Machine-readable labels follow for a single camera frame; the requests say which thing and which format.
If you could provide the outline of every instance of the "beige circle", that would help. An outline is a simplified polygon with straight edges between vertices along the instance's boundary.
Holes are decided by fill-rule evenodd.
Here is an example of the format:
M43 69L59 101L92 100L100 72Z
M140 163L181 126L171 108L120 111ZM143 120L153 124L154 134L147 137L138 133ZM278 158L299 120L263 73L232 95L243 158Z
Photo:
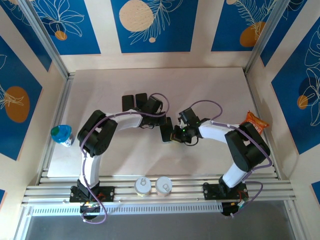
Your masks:
M237 0L226 0L226 4L232 5L235 4Z
M127 1L119 12L120 22L131 32L146 30L154 22L151 8L141 0Z

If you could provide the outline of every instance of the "blue bottle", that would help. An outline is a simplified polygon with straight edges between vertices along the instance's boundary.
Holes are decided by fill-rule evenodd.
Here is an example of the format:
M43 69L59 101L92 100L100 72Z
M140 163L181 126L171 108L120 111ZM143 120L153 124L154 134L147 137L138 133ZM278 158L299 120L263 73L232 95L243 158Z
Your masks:
M70 147L74 143L72 128L69 125L59 125L51 129L52 139L65 147Z

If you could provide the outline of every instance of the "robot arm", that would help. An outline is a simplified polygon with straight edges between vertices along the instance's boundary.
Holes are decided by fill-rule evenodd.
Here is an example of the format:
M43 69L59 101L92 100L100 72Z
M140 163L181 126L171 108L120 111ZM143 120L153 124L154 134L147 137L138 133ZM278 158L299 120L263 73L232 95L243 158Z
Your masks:
M213 139L228 145L233 158L233 164L229 170L220 178L218 184L219 193L216 194L216 200L227 199L230 194L240 187L242 179L256 165L262 163L266 157L253 144L248 143L248 139L236 129L230 129L233 126L241 129L248 134L267 154L270 155L270 149L264 142L255 127L245 122L240 125L229 125L224 123L212 122L208 118L200 120L191 108L179 113L180 126L175 126L171 135L173 141L179 143L191 143L193 137L201 139Z
M84 172L81 169L80 178L77 181L77 187L71 189L73 195L80 196L81 200L93 200L93 196L90 194L88 187L93 191L95 195L98 195L99 191L99 168L102 154L107 150L115 132L128 129L139 128L145 125L159 126L166 122L166 115L164 112L158 112L161 108L162 102L157 98L151 96L147 102L141 107L141 109L130 109L125 112L108 114L103 113L100 110L96 110L84 124L79 131L77 138L80 146L83 144L85 138L90 131L106 116L114 116L105 120L101 125L97 126L92 134L90 134L84 143L82 153L82 165L84 165ZM145 116L140 113L145 113L153 116Z
M136 110L129 110L129 113L137 113ZM100 110L93 112L89 120L83 126L78 134L78 139L82 143L83 139L90 132L90 130L97 124L97 122L103 119L105 116L112 116L117 114L103 113ZM107 150L111 139L116 131L138 128L142 123L143 117L139 114L128 114L108 119L101 127L101 131L94 131L88 138L84 149L86 151L86 162L84 166L84 175L90 188L93 188L99 183L99 167L101 161L101 154ZM82 153L82 164L85 160L85 156ZM80 183L86 185L83 177L83 170L81 169Z

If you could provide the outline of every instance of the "chip bag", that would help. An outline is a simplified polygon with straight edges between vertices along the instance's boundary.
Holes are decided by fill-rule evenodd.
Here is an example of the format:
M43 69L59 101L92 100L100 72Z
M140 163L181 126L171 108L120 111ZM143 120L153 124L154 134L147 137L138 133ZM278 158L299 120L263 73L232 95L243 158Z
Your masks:
M256 117L252 112L248 111L246 114L246 119L243 123L249 122L252 123L258 133L261 135L263 130L269 127L269 124L265 121L262 121L260 118Z

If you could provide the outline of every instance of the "wire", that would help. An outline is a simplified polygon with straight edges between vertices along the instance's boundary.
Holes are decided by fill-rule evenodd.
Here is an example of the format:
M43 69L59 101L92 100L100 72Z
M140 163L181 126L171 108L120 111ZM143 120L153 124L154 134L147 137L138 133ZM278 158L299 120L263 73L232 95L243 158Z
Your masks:
M85 219L85 212L82 213L81 217L83 219L83 221L85 223L88 223L88 224L102 224L106 221L107 219L107 210L105 208L105 206L103 205L103 203L98 199L98 197L95 195L95 193L90 189L90 186L89 186L89 183L86 179L86 175L85 175L85 165L86 165L86 160L87 160L87 152L84 151L84 146L85 146L85 143L87 142L88 138L91 136L91 134L95 131L95 129L100 126L103 122L107 121L108 119L110 118L115 118L115 117L118 117L118 116L123 116L123 115L144 115L144 116L148 116L148 117L154 117L154 118L160 118L160 117L163 117L167 114L167 112L169 111L170 109L170 103L169 103L169 100L168 98L163 95L162 93L153 93L150 95L153 96L153 95L159 95L159 96L162 96L166 102L167 102L167 109L164 113L160 114L160 115L154 115L154 114L149 114L149 113L144 113L144 112L120 112L120 113L116 113L114 115L109 115L109 116L106 116L104 117L103 119L101 119L90 131L89 133L85 136L85 138L83 139L82 141L82 144L80 146L80 149L81 149L81 152L83 153L83 157L84 157L84 160L83 160L83 163L82 163L82 176L83 176L83 180L84 180L84 183L85 183L85 186L86 188L88 189L89 193L93 196L93 198L97 201L97 203L102 207L103 211L104 211L104 218L101 220L101 221L97 221L97 222L93 222L93 221L87 221Z
M245 204L245 206L248 206L248 205L251 204L251 203L258 197L258 195L262 192L262 190L264 189L264 185L263 185L263 183L260 182L260 181L246 181L246 183L247 183L247 184L260 184L260 185L261 185L261 187L260 187L259 191L256 193L256 195L254 195L254 197L251 198L250 201L247 202L247 204ZM231 216L232 218L234 218L235 215L237 215L237 214L239 214L239 213L241 213L241 212L243 211L243 210L242 210L243 208L240 208L236 213L232 213L230 216Z
M191 144L191 145L188 145L188 144L186 144L186 143L184 143L184 144L185 144L186 146L188 146L188 147L193 147L193 146L197 145L198 142L199 142L199 137L196 137L196 143Z
M217 103L216 101L213 101L213 100L199 100L199 101L196 101L193 104L191 104L190 108L193 107L194 105L198 104L198 103L203 103L203 102L213 103L213 104L217 105L220 108L220 113L218 115L214 116L213 118L211 118L211 121L215 120L216 118L218 118L218 117L220 117L222 115L222 113L224 111L222 106L219 103Z
M239 197L240 197L240 199L239 199L239 202L241 202L241 200L242 200L242 195L241 195L241 192L240 191L237 191L238 192L238 194L239 194Z

